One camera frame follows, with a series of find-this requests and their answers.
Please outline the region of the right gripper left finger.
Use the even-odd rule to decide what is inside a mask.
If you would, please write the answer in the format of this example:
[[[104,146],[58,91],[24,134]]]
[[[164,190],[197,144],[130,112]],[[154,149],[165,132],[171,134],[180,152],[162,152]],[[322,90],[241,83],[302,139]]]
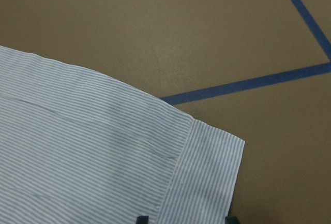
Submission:
[[[137,224],[149,224],[149,216],[138,216]]]

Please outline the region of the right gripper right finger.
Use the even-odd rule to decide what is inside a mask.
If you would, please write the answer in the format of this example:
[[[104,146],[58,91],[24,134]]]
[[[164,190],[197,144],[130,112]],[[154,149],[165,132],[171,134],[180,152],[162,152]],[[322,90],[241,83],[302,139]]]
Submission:
[[[225,224],[239,224],[239,220],[235,216],[227,216],[225,218]]]

